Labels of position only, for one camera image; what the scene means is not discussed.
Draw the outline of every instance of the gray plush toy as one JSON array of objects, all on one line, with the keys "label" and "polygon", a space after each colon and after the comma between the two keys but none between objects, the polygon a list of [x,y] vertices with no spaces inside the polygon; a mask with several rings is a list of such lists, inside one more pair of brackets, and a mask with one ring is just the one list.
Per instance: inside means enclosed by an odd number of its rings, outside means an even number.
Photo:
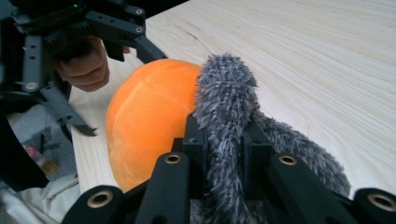
[{"label": "gray plush toy", "polygon": [[329,189],[349,194],[347,177],[332,155],[260,111],[256,79],[239,58],[210,56],[197,85],[193,115],[207,132],[210,149],[205,197],[191,202],[191,223],[266,223],[262,202],[245,200],[240,176],[240,139],[251,116],[276,152],[299,157]]}]

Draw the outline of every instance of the wood grain surface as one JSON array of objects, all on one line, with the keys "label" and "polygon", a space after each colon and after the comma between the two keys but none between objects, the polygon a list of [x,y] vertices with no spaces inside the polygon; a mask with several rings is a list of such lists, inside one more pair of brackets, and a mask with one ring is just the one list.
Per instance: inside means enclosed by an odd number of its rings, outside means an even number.
[{"label": "wood grain surface", "polygon": [[[190,0],[147,20],[147,36],[169,58],[205,63],[241,57],[259,82],[268,117],[325,147],[345,167],[352,194],[396,194],[396,2],[393,0]],[[114,90],[141,65],[110,60],[110,83],[73,89],[71,104],[98,128],[73,131],[84,192],[117,185],[108,164],[105,115]]]}]

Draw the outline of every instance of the fuzzy gray stuffed animal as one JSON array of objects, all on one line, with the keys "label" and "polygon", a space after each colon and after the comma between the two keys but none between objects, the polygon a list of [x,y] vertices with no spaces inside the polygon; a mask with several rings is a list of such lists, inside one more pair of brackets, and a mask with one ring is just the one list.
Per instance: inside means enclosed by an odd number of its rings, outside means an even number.
[{"label": "fuzzy gray stuffed animal", "polygon": [[266,222],[262,202],[245,200],[240,176],[240,139],[251,116],[275,152],[299,157],[329,189],[348,195],[347,177],[332,155],[260,111],[256,79],[239,58],[230,54],[210,56],[197,85],[193,115],[207,132],[210,149],[205,197],[191,202],[191,223]]}]

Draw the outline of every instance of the orange plush toy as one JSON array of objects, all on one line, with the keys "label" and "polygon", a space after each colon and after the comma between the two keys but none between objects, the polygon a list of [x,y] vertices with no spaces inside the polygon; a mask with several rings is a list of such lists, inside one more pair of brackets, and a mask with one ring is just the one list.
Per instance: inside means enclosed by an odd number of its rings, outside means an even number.
[{"label": "orange plush toy", "polygon": [[148,180],[156,160],[183,137],[194,109],[201,66],[163,59],[147,63],[121,84],[107,110],[113,175],[123,191]]}]

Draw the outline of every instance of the wooden table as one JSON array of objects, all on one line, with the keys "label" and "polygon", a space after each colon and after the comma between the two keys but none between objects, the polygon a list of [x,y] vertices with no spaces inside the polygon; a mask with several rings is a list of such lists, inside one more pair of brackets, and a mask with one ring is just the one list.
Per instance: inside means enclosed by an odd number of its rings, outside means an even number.
[{"label": "wooden table", "polygon": [[[205,63],[239,56],[259,82],[262,111],[325,147],[346,169],[352,193],[396,194],[396,2],[393,0],[191,0],[147,20],[169,58]],[[81,193],[117,185],[108,162],[105,115],[139,62],[110,60],[111,81],[70,102],[98,136],[73,131]]]}]

